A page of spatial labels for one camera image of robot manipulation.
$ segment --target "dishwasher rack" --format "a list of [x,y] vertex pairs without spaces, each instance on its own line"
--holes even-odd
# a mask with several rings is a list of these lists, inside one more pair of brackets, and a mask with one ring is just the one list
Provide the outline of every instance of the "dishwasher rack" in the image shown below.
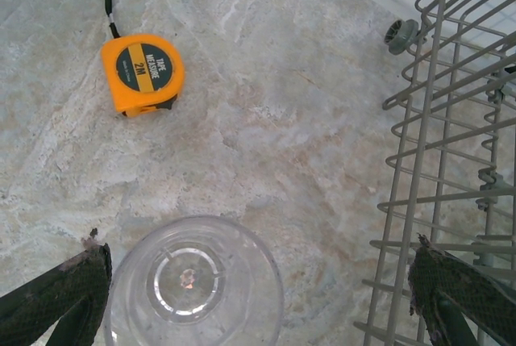
[[[410,85],[383,103],[404,111],[392,127],[398,151],[368,318],[355,322],[364,346],[428,345],[424,320],[409,317],[407,283],[418,233],[438,250],[516,288],[516,0],[417,0],[421,27],[395,22],[393,54],[414,60]],[[499,30],[504,22],[509,30]],[[477,343],[495,344],[468,322]]]

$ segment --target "clear plastic cup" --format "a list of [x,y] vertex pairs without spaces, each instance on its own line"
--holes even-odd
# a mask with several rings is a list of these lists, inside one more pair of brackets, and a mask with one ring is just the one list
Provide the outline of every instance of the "clear plastic cup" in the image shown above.
[[187,217],[145,237],[117,269],[106,345],[274,345],[283,306],[278,267],[254,233]]

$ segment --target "stone surface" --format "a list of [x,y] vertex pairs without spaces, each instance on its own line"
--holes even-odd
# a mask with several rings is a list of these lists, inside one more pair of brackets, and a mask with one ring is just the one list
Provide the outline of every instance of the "stone surface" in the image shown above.
[[103,0],[0,3],[0,294],[93,227],[116,268],[150,231],[221,215],[279,264],[279,345],[360,343],[402,118],[381,102],[410,60],[383,45],[393,15],[369,0],[114,0],[122,35],[164,37],[187,72],[173,110],[126,119],[99,56]]

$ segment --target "yellow tape measure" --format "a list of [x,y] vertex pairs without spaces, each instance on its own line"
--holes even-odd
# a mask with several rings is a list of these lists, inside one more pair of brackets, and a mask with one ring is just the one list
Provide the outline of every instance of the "yellow tape measure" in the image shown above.
[[185,81],[179,52],[157,35],[121,37],[112,11],[112,1],[106,0],[114,39],[104,44],[101,57],[114,108],[127,117],[171,109]]

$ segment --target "gray wire rack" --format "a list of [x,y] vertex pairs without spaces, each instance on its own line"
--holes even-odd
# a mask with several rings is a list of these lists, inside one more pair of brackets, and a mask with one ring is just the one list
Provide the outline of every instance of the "gray wire rack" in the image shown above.
[[[404,111],[364,346],[426,345],[409,317],[408,266],[417,233],[437,248],[516,288],[516,0],[417,0],[421,28],[397,21],[385,42],[414,60],[410,85],[383,108]],[[470,324],[479,345],[495,344]]]

